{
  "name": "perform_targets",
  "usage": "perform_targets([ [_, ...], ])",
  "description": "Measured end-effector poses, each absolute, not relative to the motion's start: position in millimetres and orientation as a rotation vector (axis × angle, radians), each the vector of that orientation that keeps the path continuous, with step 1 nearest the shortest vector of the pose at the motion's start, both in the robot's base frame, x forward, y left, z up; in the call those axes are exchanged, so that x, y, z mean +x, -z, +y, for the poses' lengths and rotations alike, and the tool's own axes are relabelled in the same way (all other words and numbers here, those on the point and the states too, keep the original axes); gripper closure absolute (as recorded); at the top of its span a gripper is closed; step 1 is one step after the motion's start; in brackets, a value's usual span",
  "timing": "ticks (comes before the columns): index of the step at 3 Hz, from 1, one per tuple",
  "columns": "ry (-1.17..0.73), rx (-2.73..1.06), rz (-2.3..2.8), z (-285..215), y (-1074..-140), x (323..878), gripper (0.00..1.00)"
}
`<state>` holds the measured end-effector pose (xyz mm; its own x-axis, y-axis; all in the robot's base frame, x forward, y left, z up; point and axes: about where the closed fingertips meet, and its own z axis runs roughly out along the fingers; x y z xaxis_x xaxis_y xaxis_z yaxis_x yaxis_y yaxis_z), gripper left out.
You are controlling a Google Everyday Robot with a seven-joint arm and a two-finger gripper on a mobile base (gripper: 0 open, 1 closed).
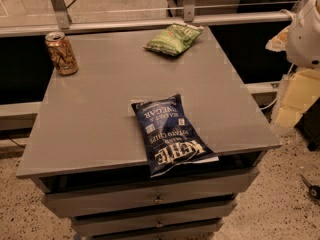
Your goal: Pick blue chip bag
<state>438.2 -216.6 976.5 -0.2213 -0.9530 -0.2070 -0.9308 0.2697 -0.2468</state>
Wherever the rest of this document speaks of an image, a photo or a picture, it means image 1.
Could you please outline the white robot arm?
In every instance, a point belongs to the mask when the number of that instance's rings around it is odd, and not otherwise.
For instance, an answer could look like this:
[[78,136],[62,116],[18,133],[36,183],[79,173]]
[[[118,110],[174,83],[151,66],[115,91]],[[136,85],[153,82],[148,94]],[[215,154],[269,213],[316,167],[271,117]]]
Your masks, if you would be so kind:
[[270,39],[265,48],[286,52],[287,60],[298,67],[320,68],[320,0],[308,0],[293,15],[289,26]]

